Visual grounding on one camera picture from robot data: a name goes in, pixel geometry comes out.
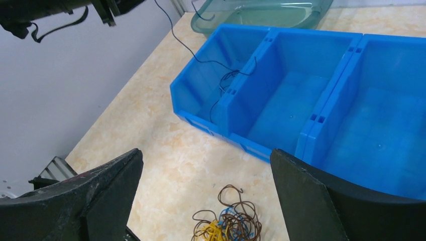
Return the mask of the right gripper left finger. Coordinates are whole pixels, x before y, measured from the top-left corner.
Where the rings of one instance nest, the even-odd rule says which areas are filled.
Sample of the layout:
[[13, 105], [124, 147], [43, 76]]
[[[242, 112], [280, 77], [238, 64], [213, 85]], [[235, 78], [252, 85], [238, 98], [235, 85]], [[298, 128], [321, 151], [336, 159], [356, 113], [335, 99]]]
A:
[[127, 223], [143, 170], [132, 149], [74, 177], [1, 199], [1, 240], [136, 240]]

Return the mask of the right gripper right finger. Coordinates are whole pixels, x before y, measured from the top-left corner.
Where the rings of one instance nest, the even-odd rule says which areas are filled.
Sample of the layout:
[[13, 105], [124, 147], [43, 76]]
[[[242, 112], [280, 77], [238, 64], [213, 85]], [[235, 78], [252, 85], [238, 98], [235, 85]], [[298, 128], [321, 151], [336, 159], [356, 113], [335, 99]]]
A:
[[273, 180], [290, 240], [425, 240], [425, 202], [365, 188], [274, 149]]

